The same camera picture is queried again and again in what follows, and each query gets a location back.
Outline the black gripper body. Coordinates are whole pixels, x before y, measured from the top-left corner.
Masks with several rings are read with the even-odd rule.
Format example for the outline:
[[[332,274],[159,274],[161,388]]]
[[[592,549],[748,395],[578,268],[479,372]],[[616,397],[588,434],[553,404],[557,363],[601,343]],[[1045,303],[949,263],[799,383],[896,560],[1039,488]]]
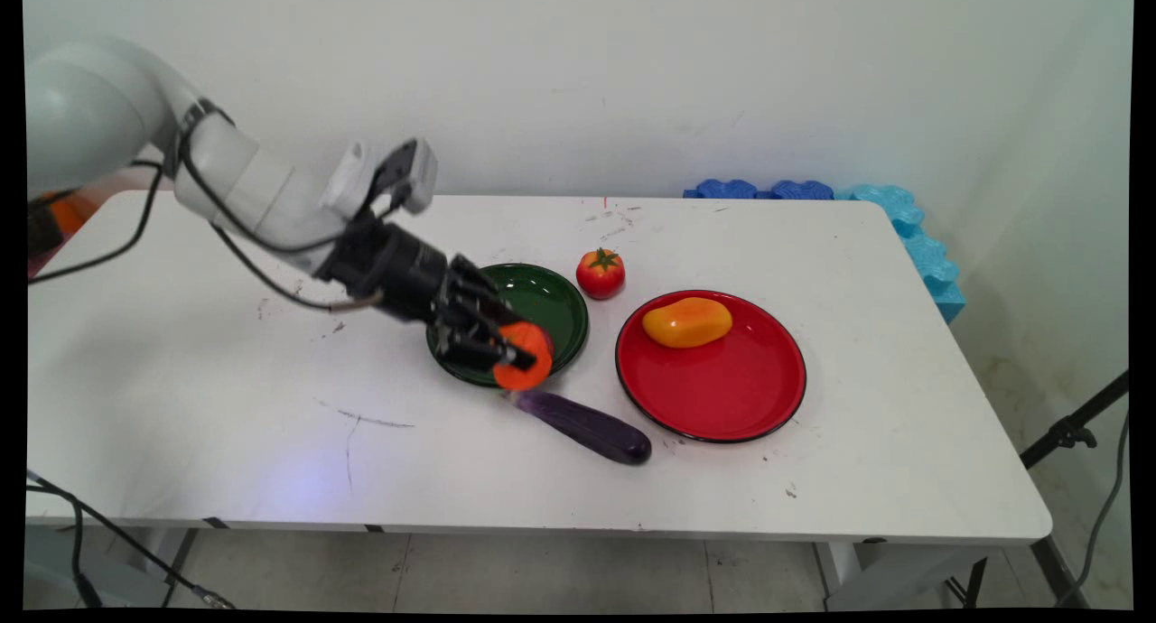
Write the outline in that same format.
[[[484,331],[484,279],[465,255],[447,257],[397,223],[375,223],[334,245],[314,277],[342,285],[354,299],[401,322],[445,327],[464,335]]]

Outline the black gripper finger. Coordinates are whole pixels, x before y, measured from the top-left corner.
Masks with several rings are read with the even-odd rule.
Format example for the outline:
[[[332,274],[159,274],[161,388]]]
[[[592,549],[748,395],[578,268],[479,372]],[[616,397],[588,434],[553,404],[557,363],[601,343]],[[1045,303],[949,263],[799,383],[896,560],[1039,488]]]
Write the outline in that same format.
[[[492,368],[529,369],[536,353],[516,346],[505,338],[470,338],[461,331],[436,331],[436,357],[455,368],[490,371]]]
[[[525,317],[501,297],[499,288],[465,255],[449,264],[450,331],[499,331]]]

